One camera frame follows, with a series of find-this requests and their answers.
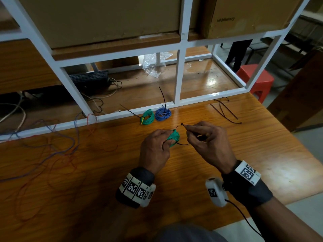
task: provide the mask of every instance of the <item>person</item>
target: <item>person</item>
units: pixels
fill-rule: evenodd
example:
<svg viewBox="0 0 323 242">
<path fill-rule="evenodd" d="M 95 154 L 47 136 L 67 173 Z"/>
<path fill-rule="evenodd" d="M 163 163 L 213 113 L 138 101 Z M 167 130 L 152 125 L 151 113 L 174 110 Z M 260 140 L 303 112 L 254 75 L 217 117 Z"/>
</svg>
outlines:
<svg viewBox="0 0 323 242">
<path fill-rule="evenodd" d="M 208 122 L 199 122 L 193 126 L 184 125 L 184 127 L 187 130 L 188 142 L 205 161 L 217 168 L 222 173 L 223 177 L 232 173 L 238 160 L 231 149 L 224 128 L 214 126 Z M 170 146 L 175 140 L 167 140 L 167 138 L 172 132 L 172 130 L 155 130 L 142 142 L 138 164 L 139 167 L 137 168 L 147 172 L 147 175 L 158 174 L 170 157 Z M 196 137 L 197 135 L 205 135 L 207 139 L 205 142 L 201 142 Z M 318 233 L 273 197 L 272 193 L 263 182 L 258 187 L 257 192 L 259 194 L 252 194 L 252 192 L 248 193 L 247 191 L 242 196 L 239 196 L 234 189 L 232 189 L 232 192 L 232 195 L 246 206 L 266 242 L 323 241 L 323 238 Z M 81 234 L 79 238 L 80 241 L 97 242 L 123 240 L 127 224 L 131 219 L 135 208 L 131 207 L 132 204 L 130 204 L 130 206 L 125 205 L 123 203 L 127 203 L 126 201 L 123 201 L 120 198 L 118 199 L 119 201 L 114 199 L 105 207 L 105 210 L 93 222 L 89 230 L 84 231 Z M 225 242 L 227 240 L 218 233 L 208 231 L 202 227 L 178 224 L 169 225 L 163 228 L 158 232 L 154 241 Z"/>
<path fill-rule="evenodd" d="M 227 65 L 229 65 L 234 58 L 235 63 L 233 64 L 233 72 L 237 72 L 240 69 L 242 60 L 245 56 L 245 53 L 247 52 L 247 48 L 250 46 L 252 40 L 245 40 L 245 41 L 238 41 L 232 43 L 230 52 L 228 54 L 228 57 L 225 61 Z"/>
</svg>

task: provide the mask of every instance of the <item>dark trousers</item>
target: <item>dark trousers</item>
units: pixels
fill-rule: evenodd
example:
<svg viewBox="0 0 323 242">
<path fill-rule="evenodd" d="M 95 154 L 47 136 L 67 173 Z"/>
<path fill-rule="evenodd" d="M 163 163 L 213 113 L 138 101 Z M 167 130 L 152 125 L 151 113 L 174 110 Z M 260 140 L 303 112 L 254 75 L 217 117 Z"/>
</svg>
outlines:
<svg viewBox="0 0 323 242">
<path fill-rule="evenodd" d="M 252 42 L 252 40 L 245 40 L 245 41 L 234 42 L 232 44 L 228 58 L 226 59 L 225 63 L 229 64 L 232 62 L 232 60 L 234 58 L 236 58 L 235 63 L 233 65 L 234 72 L 237 72 L 240 69 L 241 62 L 245 56 L 245 53 L 247 52 L 247 48 L 251 44 L 251 42 Z"/>
</svg>

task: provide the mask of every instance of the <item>wooden table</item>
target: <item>wooden table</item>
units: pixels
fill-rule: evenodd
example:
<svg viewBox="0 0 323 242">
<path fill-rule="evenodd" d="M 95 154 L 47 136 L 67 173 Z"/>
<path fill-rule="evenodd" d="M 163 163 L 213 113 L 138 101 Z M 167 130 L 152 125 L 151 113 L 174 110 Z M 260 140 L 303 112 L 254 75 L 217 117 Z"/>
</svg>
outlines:
<svg viewBox="0 0 323 242">
<path fill-rule="evenodd" d="M 80 146 L 73 158 L 54 156 L 31 175 L 0 183 L 0 241 L 71 241 L 91 222 L 93 211 L 114 197 L 123 178 L 136 166 L 140 143 L 151 131 L 179 125 L 180 142 L 187 143 L 181 122 L 204 120 L 225 127 L 237 158 L 262 173 L 265 183 L 284 204 L 323 191 L 321 163 L 251 94 L 230 97 L 225 103 L 243 122 L 239 125 L 219 115 L 209 105 L 213 102 L 172 109 L 171 118 L 148 126 L 141 126 L 137 117 L 128 117 L 100 123 L 92 135 L 87 127 L 80 128 Z M 74 129 L 60 133 L 76 138 Z M 48 147 L 27 148 L 23 144 L 43 145 L 48 141 L 59 149 L 66 149 L 72 142 L 47 134 L 0 144 L 1 179 L 21 175 L 50 155 Z M 126 236 L 151 234 L 174 222 L 215 229 L 241 220 L 232 205 L 218 208 L 211 203 L 204 186 L 211 176 L 220 173 L 192 146 L 172 147 L 171 158 L 156 176 L 157 189 L 150 205 L 136 211 Z M 229 199 L 247 214 L 231 195 Z"/>
</svg>

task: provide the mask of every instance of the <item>bubble wrap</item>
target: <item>bubble wrap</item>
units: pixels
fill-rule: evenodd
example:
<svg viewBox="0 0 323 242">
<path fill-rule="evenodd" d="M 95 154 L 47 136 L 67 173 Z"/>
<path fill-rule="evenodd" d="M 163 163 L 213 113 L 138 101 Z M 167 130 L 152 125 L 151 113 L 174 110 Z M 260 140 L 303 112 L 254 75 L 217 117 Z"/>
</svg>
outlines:
<svg viewBox="0 0 323 242">
<path fill-rule="evenodd" d="M 170 52 L 161 52 L 160 53 L 160 60 L 165 60 L 172 56 L 173 54 Z M 165 67 L 165 63 L 160 63 L 160 65 L 156 66 L 156 54 L 146 54 L 143 57 L 142 62 L 142 69 L 148 74 L 155 78 L 158 78 L 161 74 L 161 69 Z"/>
</svg>

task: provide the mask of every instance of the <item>white metal frame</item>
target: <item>white metal frame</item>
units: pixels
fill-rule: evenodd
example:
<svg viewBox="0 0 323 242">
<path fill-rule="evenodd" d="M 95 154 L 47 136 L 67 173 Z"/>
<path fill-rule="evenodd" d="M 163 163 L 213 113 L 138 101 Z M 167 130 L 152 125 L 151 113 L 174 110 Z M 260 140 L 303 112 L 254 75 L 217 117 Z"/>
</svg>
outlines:
<svg viewBox="0 0 323 242">
<path fill-rule="evenodd" d="M 25 9 L 22 7 L 20 2 L 18 0 L 1 0 L 1 1 L 5 5 L 7 10 L 10 12 L 10 14 L 13 16 L 13 18 L 16 20 L 16 22 L 19 24 L 20 30 L 1 32 L 0 42 L 18 40 L 23 38 L 30 39 L 31 42 L 36 47 L 36 49 L 39 51 L 39 53 L 48 63 L 50 68 L 53 70 L 53 72 L 56 74 L 56 76 L 59 78 L 62 84 L 66 87 L 66 89 L 69 91 L 71 96 L 74 98 L 76 103 L 79 105 L 81 110 L 86 115 L 92 113 L 91 108 L 84 100 L 84 98 L 82 97 L 78 89 L 75 87 L 74 83 L 71 81 L 70 77 L 68 76 L 68 74 L 66 73 L 63 67 L 100 62 L 104 60 L 139 56 L 143 54 L 157 53 L 157 63 L 165 62 L 168 65 L 176 63 L 176 82 L 175 82 L 174 100 L 173 102 L 166 103 L 168 108 L 198 103 L 198 102 L 216 99 L 224 96 L 232 96 L 240 93 L 246 93 L 250 91 L 250 89 L 252 88 L 252 86 L 254 85 L 254 83 L 256 82 L 256 80 L 258 79 L 258 77 L 260 76 L 260 74 L 262 73 L 262 71 L 270 61 L 270 59 L 272 58 L 273 54 L 276 52 L 277 48 L 279 47 L 279 45 L 284 40 L 289 30 L 293 26 L 294 22 L 296 21 L 298 16 L 301 14 L 303 9 L 309 2 L 309 0 L 303 1 L 303 3 L 296 11 L 288 27 L 283 30 L 241 35 L 241 36 L 228 37 L 228 38 L 188 41 L 188 32 L 189 32 L 189 24 L 190 24 L 193 0 L 182 0 L 180 30 L 179 30 L 181 40 L 179 43 L 55 61 L 52 57 L 52 50 L 50 49 L 50 47 L 48 46 L 48 44 L 46 43 L 46 41 L 38 31 L 38 29 L 36 28 L 35 24 L 31 20 L 31 18 L 29 17 Z M 257 39 L 257 38 L 259 39 L 262 37 L 275 37 L 275 38 L 271 43 L 271 45 L 269 46 L 267 52 L 263 56 L 262 60 L 260 61 L 256 71 L 253 73 L 252 77 L 246 84 L 216 55 L 216 51 L 218 49 L 219 44 L 221 43 L 230 43 L 234 41 Z M 198 56 L 185 57 L 187 48 L 197 47 L 197 46 L 208 46 L 208 50 L 210 51 L 210 53 L 198 55 Z M 171 51 L 171 50 L 177 50 L 177 59 L 160 61 L 160 52 Z M 183 72 L 184 72 L 184 63 L 187 61 L 193 61 L 193 60 L 204 59 L 204 58 L 212 58 L 232 78 L 232 80 L 234 80 L 235 83 L 240 86 L 240 88 L 219 92 L 219 93 L 211 93 L 211 94 L 202 95 L 198 97 L 180 99 Z M 128 71 L 128 70 L 134 70 L 134 69 L 140 69 L 140 68 L 142 68 L 142 65 L 131 65 L 131 66 L 109 69 L 109 72 L 115 73 L 115 72 Z M 142 114 L 147 109 L 156 110 L 158 108 L 160 108 L 160 105 L 151 105 L 147 107 L 132 109 L 132 111 L 136 114 Z M 103 121 L 128 117 L 131 115 L 132 114 L 128 111 L 121 111 L 121 112 L 115 112 L 111 114 L 100 115 L 97 117 L 97 120 L 98 122 L 103 122 Z M 83 126 L 83 125 L 86 125 L 86 119 L 77 121 L 77 126 Z M 74 127 L 74 121 L 65 122 L 65 123 L 58 124 L 55 130 L 58 131 L 58 130 L 64 130 L 64 129 L 69 129 L 73 127 Z M 32 135 L 44 134 L 49 132 L 50 130 L 48 128 L 40 127 L 36 129 L 21 131 L 18 133 L 18 135 L 19 137 L 28 137 Z M 0 136 L 0 140 L 7 140 L 9 138 L 10 138 L 10 135 Z M 15 139 L 15 138 L 17 138 L 17 136 L 11 136 L 10 139 Z"/>
</svg>

